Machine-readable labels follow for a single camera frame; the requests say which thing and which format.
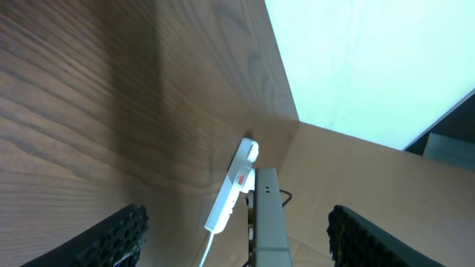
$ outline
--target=power cord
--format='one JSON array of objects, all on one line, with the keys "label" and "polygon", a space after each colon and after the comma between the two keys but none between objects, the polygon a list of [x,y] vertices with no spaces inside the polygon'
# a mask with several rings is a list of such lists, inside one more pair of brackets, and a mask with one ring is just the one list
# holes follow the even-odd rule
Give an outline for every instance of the power cord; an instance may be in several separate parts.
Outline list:
[{"label": "power cord", "polygon": [[203,253],[203,257],[201,258],[200,267],[203,267],[203,264],[205,264],[205,260],[206,260],[206,257],[208,256],[209,249],[211,248],[211,244],[213,243],[213,237],[214,237],[214,233],[209,232],[208,245],[206,245],[205,253]]},{"label": "power cord", "polygon": [[[281,191],[281,193],[286,194],[288,196],[287,199],[282,203],[282,208],[283,208],[283,207],[285,207],[285,205],[287,205],[287,203],[290,202],[290,200],[292,200],[293,196],[288,191],[285,191],[285,190],[282,190],[282,189],[280,191]],[[246,203],[249,204],[249,199],[247,197],[246,197]],[[243,265],[243,267],[247,267],[247,266],[249,266],[249,260],[247,260],[246,263],[244,263],[244,265]]]}]

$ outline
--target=ceiling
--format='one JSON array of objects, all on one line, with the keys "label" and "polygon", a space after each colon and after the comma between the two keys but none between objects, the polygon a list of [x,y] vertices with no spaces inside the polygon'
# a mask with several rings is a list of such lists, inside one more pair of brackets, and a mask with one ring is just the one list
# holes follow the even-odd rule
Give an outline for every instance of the ceiling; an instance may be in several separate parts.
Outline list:
[{"label": "ceiling", "polygon": [[267,0],[302,122],[405,149],[475,88],[475,1]]}]

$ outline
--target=wood grain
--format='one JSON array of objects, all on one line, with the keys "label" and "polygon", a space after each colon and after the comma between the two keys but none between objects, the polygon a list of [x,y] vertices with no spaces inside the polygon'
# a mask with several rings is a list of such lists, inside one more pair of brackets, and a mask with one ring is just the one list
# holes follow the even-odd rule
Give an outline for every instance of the wood grain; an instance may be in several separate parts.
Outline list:
[{"label": "wood grain", "polygon": [[[240,139],[279,167],[298,124],[263,1],[1,5],[0,266],[132,202],[151,215],[141,266],[196,265]],[[246,258],[231,224],[215,249],[237,252],[211,266]]]}]

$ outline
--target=black cable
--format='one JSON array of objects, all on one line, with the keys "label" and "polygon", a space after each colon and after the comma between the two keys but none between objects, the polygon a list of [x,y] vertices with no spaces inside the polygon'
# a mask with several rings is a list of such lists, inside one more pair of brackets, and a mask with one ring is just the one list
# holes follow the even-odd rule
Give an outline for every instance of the black cable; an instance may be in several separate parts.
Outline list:
[{"label": "black cable", "polygon": [[[290,200],[292,200],[293,195],[292,195],[290,192],[285,191],[285,190],[282,190],[282,189],[280,190],[280,192],[286,194],[287,196],[289,196],[289,197],[287,197],[287,199],[282,203],[282,208],[283,208],[283,207],[285,207],[285,205],[287,205],[287,203],[290,202]],[[249,204],[249,199],[247,198],[247,196],[246,196],[246,204]],[[244,263],[243,267],[247,267],[248,265],[249,265],[249,260],[247,260],[246,263]]]},{"label": "black cable", "polygon": [[287,205],[288,202],[290,202],[290,200],[292,200],[293,195],[292,195],[290,192],[285,191],[285,190],[282,190],[282,189],[281,189],[281,193],[284,193],[284,194],[286,194],[287,196],[289,196],[289,197],[287,197],[287,199],[284,201],[284,203],[282,203],[282,208],[283,208],[283,207],[285,207],[285,205]]}]

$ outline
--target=wall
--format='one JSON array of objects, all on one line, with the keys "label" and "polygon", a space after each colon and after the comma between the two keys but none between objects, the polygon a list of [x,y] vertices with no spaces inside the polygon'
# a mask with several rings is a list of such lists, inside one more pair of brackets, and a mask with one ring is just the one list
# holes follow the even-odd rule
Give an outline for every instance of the wall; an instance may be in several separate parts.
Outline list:
[{"label": "wall", "polygon": [[294,266],[332,266],[327,215],[354,211],[447,266],[470,266],[475,173],[301,123],[279,173]]}]

